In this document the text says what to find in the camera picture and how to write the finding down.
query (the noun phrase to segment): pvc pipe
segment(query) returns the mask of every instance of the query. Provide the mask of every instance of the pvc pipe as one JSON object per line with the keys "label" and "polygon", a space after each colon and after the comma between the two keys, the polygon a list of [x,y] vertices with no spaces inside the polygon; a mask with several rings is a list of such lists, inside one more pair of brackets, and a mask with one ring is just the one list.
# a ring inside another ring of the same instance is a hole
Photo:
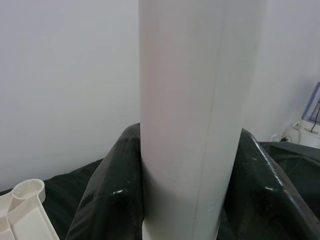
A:
{"label": "pvc pipe", "polygon": [[143,240],[212,240],[265,0],[140,0]]}

